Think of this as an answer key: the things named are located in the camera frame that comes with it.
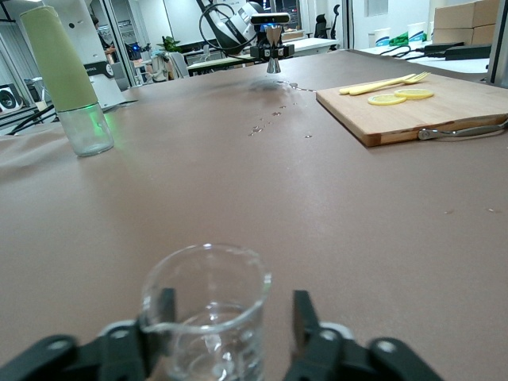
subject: table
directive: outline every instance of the table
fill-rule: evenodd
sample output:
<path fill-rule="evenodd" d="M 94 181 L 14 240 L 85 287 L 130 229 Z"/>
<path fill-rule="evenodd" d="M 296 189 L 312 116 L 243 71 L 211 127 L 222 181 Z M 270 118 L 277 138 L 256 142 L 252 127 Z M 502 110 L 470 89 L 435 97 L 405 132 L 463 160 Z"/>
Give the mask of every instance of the table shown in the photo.
<path fill-rule="evenodd" d="M 339 44 L 339 42 L 339 40 L 329 40 L 325 38 L 304 38 L 291 41 L 294 45 L 295 57 L 326 53 L 330 46 Z"/>
<path fill-rule="evenodd" d="M 504 380 L 508 134 L 365 148 L 315 94 L 277 82 L 318 90 L 414 65 L 332 52 L 134 88 L 106 116 L 114 149 L 84 159 L 61 129 L 0 137 L 0 363 L 136 317 L 157 262 L 213 241 L 273 273 L 267 380 L 290 363 L 295 289 L 361 344 L 397 337 L 444 379 Z"/>
<path fill-rule="evenodd" d="M 413 48 L 423 48 L 426 44 L 429 43 L 423 43 L 421 46 L 416 46 Z M 386 52 L 388 50 L 391 50 L 395 48 L 394 46 L 382 46 L 377 48 L 367 48 L 362 49 L 362 52 L 368 52 L 371 54 L 379 55 L 383 52 Z M 386 56 L 393 56 L 397 53 L 404 52 L 405 48 L 400 48 L 397 50 L 394 50 L 393 52 L 387 53 Z M 405 58 L 415 57 L 415 56 L 421 56 L 422 53 L 420 52 L 411 52 L 407 56 L 404 56 Z M 487 65 L 489 64 L 488 58 L 482 58 L 477 60 L 450 60 L 447 61 L 445 58 L 430 58 L 430 57 L 422 57 L 417 58 L 415 60 L 410 60 L 408 62 L 411 62 L 413 64 L 421 64 L 423 66 L 427 67 L 437 67 L 440 69 L 445 70 L 451 70 L 451 71 L 457 71 L 459 73 L 487 73 Z"/>
<path fill-rule="evenodd" d="M 196 73 L 198 71 L 220 69 L 223 67 L 229 67 L 229 66 L 233 66 L 233 65 L 254 62 L 255 60 L 256 59 L 254 57 L 251 57 L 249 54 L 244 54 L 244 55 L 237 56 L 237 58 L 225 57 L 225 58 L 219 58 L 218 60 L 208 60 L 208 61 L 193 63 L 192 65 L 187 66 L 187 70 L 189 71 L 189 74 L 193 75 L 194 73 Z"/>
<path fill-rule="evenodd" d="M 293 57 L 300 56 L 311 56 L 313 54 L 326 53 L 330 46 L 338 44 L 339 40 L 326 40 L 324 38 L 305 38 L 302 40 L 291 41 L 290 44 L 294 45 Z M 235 64 L 245 64 L 246 62 L 254 62 L 255 58 L 249 54 L 244 54 L 235 57 L 220 58 L 219 60 L 208 60 L 205 62 L 197 62 L 188 66 L 190 74 L 194 74 L 197 71 L 219 69 L 223 67 L 233 66 Z"/>

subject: potted plant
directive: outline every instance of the potted plant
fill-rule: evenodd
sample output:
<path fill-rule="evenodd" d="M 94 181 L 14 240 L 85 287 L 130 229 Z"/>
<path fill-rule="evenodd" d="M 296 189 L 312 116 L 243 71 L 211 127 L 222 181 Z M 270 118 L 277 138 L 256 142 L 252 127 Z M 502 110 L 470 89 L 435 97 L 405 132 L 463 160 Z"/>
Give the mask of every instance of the potted plant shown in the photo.
<path fill-rule="evenodd" d="M 176 41 L 173 37 L 170 36 L 162 36 L 162 44 L 157 44 L 161 48 L 164 48 L 166 52 L 178 52 L 180 53 L 182 49 L 179 46 L 176 46 L 179 44 L 180 41 Z"/>

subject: cardboard box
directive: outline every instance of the cardboard box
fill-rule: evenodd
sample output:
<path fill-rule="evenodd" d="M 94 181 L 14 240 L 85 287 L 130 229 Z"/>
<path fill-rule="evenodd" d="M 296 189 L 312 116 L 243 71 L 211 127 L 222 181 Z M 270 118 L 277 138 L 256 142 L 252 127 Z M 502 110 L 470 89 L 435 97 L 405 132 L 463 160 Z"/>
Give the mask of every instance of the cardboard box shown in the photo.
<path fill-rule="evenodd" d="M 494 40 L 495 25 L 479 26 L 473 29 L 473 45 L 492 44 Z"/>
<path fill-rule="evenodd" d="M 435 29 L 466 29 L 495 24 L 499 0 L 480 0 L 458 6 L 436 8 Z"/>
<path fill-rule="evenodd" d="M 473 41 L 473 30 L 473 28 L 434 29 L 432 42 L 433 44 L 464 42 L 465 45 L 471 45 Z"/>

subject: glass cup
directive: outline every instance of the glass cup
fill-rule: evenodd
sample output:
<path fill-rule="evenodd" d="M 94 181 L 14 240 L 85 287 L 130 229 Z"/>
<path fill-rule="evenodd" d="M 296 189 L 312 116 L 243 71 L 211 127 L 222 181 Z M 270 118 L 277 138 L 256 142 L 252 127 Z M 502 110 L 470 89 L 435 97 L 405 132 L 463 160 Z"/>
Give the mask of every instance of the glass cup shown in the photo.
<path fill-rule="evenodd" d="M 140 327 L 157 333 L 169 379 L 263 380 L 270 286 L 257 253 L 227 244 L 191 246 L 157 264 L 144 285 Z"/>
<path fill-rule="evenodd" d="M 110 128 L 98 103 L 59 112 L 58 118 L 76 155 L 97 155 L 113 147 Z"/>

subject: yellow plastic fork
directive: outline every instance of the yellow plastic fork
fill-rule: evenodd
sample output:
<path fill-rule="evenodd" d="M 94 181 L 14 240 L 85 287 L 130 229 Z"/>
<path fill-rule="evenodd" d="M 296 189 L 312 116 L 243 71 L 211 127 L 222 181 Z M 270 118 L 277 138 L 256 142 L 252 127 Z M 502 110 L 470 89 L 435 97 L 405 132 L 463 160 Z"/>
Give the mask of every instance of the yellow plastic fork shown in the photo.
<path fill-rule="evenodd" d="M 403 77 L 395 78 L 395 79 L 388 79 L 387 81 L 381 81 L 376 83 L 369 83 L 368 85 L 360 85 L 360 86 L 353 86 L 353 87 L 346 87 L 339 90 L 339 92 L 342 95 L 358 95 L 358 94 L 365 94 L 369 91 L 378 90 L 382 87 L 391 86 L 391 85 L 397 85 L 399 83 L 404 83 L 405 85 L 412 85 L 413 83 L 420 82 L 422 79 L 424 79 L 427 75 L 429 75 L 427 71 L 424 71 L 420 74 L 409 74 L 405 75 Z"/>

